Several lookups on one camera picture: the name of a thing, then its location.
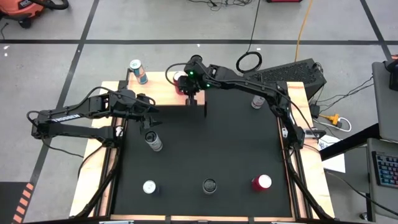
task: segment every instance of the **soda can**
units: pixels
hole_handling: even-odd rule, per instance
[[[141,85],[148,82],[147,74],[145,73],[144,67],[140,60],[135,59],[130,62],[130,69],[137,78],[138,83]]]
[[[251,180],[251,186],[255,191],[263,191],[268,189],[272,184],[272,180],[268,175],[262,174]]]
[[[160,193],[160,187],[157,186],[153,180],[145,181],[142,189],[144,190],[145,194],[156,195]]]
[[[251,101],[251,106],[254,109],[260,109],[261,106],[264,104],[265,100],[266,99],[264,97],[254,96],[253,100]]]
[[[155,152],[159,152],[163,149],[163,143],[154,131],[149,131],[145,134],[145,142],[148,143]]]
[[[214,192],[216,192],[217,190],[217,183],[215,180],[213,179],[206,179],[205,181],[203,181],[203,192],[207,195],[211,195]]]
[[[184,95],[184,92],[180,90],[180,88],[178,87],[178,78],[180,78],[183,75],[187,75],[185,72],[176,72],[174,73],[173,76],[173,83],[174,83],[174,87],[175,87],[175,92],[178,95]]]

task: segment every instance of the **wooden board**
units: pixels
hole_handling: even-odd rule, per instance
[[[185,95],[178,95],[175,87],[171,85],[165,77],[164,72],[146,72],[148,82],[144,85],[138,83],[137,78],[131,72],[129,77],[128,89],[134,91],[136,94],[145,93],[147,96],[155,99],[157,106],[172,105],[183,106],[185,100],[188,98]],[[168,77],[173,80],[175,72],[169,72]],[[205,92],[200,91],[195,95],[198,105],[205,104]]]
[[[129,89],[134,88],[133,83],[129,82]],[[106,86],[110,89],[117,89],[117,82],[103,82],[103,86]],[[300,108],[305,119],[309,122],[310,126],[312,126],[312,119],[310,116],[310,111],[308,108],[308,101],[305,94],[305,89],[303,83],[300,82],[289,82],[289,96],[293,102]],[[176,105],[170,101],[163,101],[165,105]],[[307,124],[305,123],[304,119],[300,115],[299,111],[292,107],[293,116],[297,122],[297,124],[303,129],[307,129]],[[101,127],[104,125],[110,125],[111,119],[97,119],[93,121],[93,126]],[[96,149],[95,140],[88,141],[88,145],[86,148],[86,154],[89,154],[90,150]],[[306,139],[305,144],[309,146],[313,146],[318,149],[318,144],[315,139]],[[314,196],[315,200],[321,205],[324,211],[327,212],[330,216],[334,217],[333,207],[331,205],[330,194],[325,178],[325,173],[323,171],[322,161],[320,158],[319,153],[315,152],[313,149],[309,147],[304,147],[301,150],[302,155],[302,163],[303,169],[305,173],[306,183],[308,190]],[[87,165],[82,169],[81,178],[79,178],[78,186],[76,187],[75,198],[73,200],[73,205],[71,209],[71,215],[74,215],[86,205],[86,203],[90,200],[91,196],[95,193],[95,190],[98,188],[98,183],[100,181],[100,175],[102,171],[102,165],[104,161],[104,153],[97,154],[99,157],[98,159],[91,158]],[[292,157],[292,162],[295,166],[294,157]],[[300,210],[300,216],[305,217],[305,207],[303,202],[303,195],[298,187],[296,187],[297,192],[297,200],[298,200],[298,207]],[[106,202],[108,201],[106,198],[109,196],[109,187],[104,193],[102,204],[100,209],[100,215],[104,215],[106,211]],[[164,215],[112,215],[112,219],[115,220],[165,220]],[[188,217],[188,216],[172,216],[172,220],[209,220],[209,221],[248,221],[247,217]],[[255,221],[257,222],[269,222],[269,221],[280,221],[280,222],[289,222],[294,221],[294,218],[279,218],[279,217],[256,217]]]
[[[119,82],[103,82],[102,86],[109,88],[110,90],[117,90],[118,89]],[[100,90],[100,94],[106,93],[106,90]],[[101,118],[101,119],[94,119],[91,127],[93,128],[100,128],[103,126],[110,126],[112,123],[112,118]],[[95,149],[99,148],[101,143],[97,141],[96,139],[89,139],[87,140],[87,146],[86,146],[86,151],[84,158],[86,158],[88,155],[90,155]],[[72,202],[72,207],[70,209],[70,216],[76,215],[79,212],[83,210],[83,208],[86,206],[86,204],[91,200],[93,197],[94,193],[97,191],[98,187],[100,186],[100,179],[101,179],[101,173],[103,170],[103,165],[104,165],[104,158],[105,158],[105,152],[106,148],[103,147],[101,148],[96,154],[92,155],[91,158],[89,158],[85,165],[81,168],[80,171],[80,176],[77,181],[77,186],[75,190],[75,196],[73,198]],[[116,152],[115,149],[113,149],[110,159],[110,166],[112,166],[113,163],[113,158],[114,158],[114,153]],[[109,195],[109,186],[104,192],[104,198],[102,202],[108,201],[108,195]]]
[[[309,125],[312,127],[312,118],[310,113],[310,108],[308,107],[307,96],[305,94],[304,84],[302,82],[288,82],[288,92],[290,99],[300,108],[303,113],[305,119],[308,121]],[[301,126],[303,129],[308,129],[305,120],[299,113],[298,109],[292,106],[293,117],[297,122],[298,126]],[[312,146],[319,150],[317,140],[316,139],[306,139],[304,144]],[[319,152],[315,152],[314,149],[304,146],[300,151],[305,181],[307,183],[307,189],[311,192],[312,196],[319,203],[319,205],[324,209],[324,211],[329,214],[331,217],[335,216],[333,211],[333,207],[330,200],[329,188],[326,182],[325,172],[323,170],[322,160]],[[299,203],[300,214],[302,217],[305,217],[305,209],[303,205],[303,200]],[[312,215],[314,218],[317,218],[317,214],[312,210]]]

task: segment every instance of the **wooden table frame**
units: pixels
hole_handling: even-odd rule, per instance
[[[147,75],[160,75],[161,73],[149,73]],[[102,86],[117,90],[118,88],[129,88],[131,89],[134,86],[134,91],[137,92],[137,83],[136,78],[133,74],[129,72],[126,75],[126,82],[103,82]],[[304,85],[301,82],[288,82],[288,92],[291,100],[300,108],[305,119],[312,126],[312,119],[310,116],[310,110],[308,108],[307,96],[305,94]],[[147,93],[149,96],[156,99],[155,96]],[[204,95],[198,97],[198,104],[204,104]],[[307,127],[304,119],[301,117],[297,108],[292,107],[293,116],[297,122],[297,124],[303,128]],[[122,125],[124,124],[123,119],[114,119],[111,118],[101,118],[93,120],[92,127],[100,128],[102,126],[109,126],[113,124]],[[85,157],[89,155],[93,150],[98,148],[99,142],[95,139],[89,139],[88,144],[86,146]],[[306,139],[305,144],[308,146],[312,146],[318,149],[318,144],[316,139]],[[86,203],[91,199],[95,191],[98,189],[100,182],[105,177],[105,174],[109,172],[109,170],[113,166],[114,157],[116,155],[116,149],[105,149],[102,148],[95,155],[90,158],[86,164],[82,167],[80,172],[80,178],[78,179],[75,196],[72,203],[72,208],[70,211],[70,215],[76,215],[80,212]],[[321,205],[324,211],[329,214],[331,217],[334,217],[333,207],[330,200],[330,194],[325,178],[325,173],[323,170],[322,160],[318,152],[310,149],[307,146],[304,146],[303,149],[300,150],[300,153],[291,157],[292,163],[294,165],[295,170],[300,174],[300,171],[303,171],[304,175],[301,176],[304,179],[307,189],[311,192],[315,200]],[[171,221],[198,221],[198,220],[208,220],[208,221],[222,221],[222,222],[248,222],[249,217],[198,217],[198,216],[176,216],[172,215],[171,217],[166,217],[165,215],[118,215],[118,214],[110,214],[111,212],[111,201],[113,195],[114,188],[114,180],[108,184],[106,190],[103,193],[102,198],[98,202],[97,206],[90,213],[90,216],[94,214],[96,216],[105,216],[110,215],[112,220],[152,220],[152,221],[166,221],[169,219]],[[290,207],[292,210],[292,217],[254,217],[255,222],[271,222],[271,221],[279,221],[279,222],[292,222],[295,221],[296,218],[317,218],[315,212],[306,205],[304,201],[303,195],[300,189],[296,184],[292,182],[292,179],[288,178],[288,187],[289,187],[289,195],[290,195]]]

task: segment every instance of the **keyboard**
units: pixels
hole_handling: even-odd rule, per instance
[[[247,73],[244,77],[258,82],[290,81],[310,84],[321,75],[319,69],[315,68],[315,62],[312,59],[307,59]]]
[[[384,152],[372,152],[374,173],[377,184],[398,188],[398,155],[387,155]]]

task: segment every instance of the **white cable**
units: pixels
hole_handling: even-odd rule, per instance
[[[390,140],[387,140],[387,139],[380,139],[380,141],[385,141],[385,142],[389,142],[389,143],[396,143],[396,144],[398,144],[398,142],[396,142],[396,141],[390,141]]]
[[[326,126],[329,126],[329,127],[332,127],[332,128],[339,129],[340,131],[350,132],[351,129],[352,129],[351,123],[350,123],[346,118],[339,118],[338,121],[340,121],[341,119],[345,120],[345,121],[348,123],[348,125],[349,125],[349,129],[348,129],[348,130],[345,130],[345,129],[343,129],[343,128],[336,127],[336,126],[334,126],[334,125],[332,125],[332,124],[327,124],[327,123],[319,122],[319,121],[317,121],[316,119],[312,119],[312,120],[315,121],[316,123],[323,124],[323,125],[326,125]]]

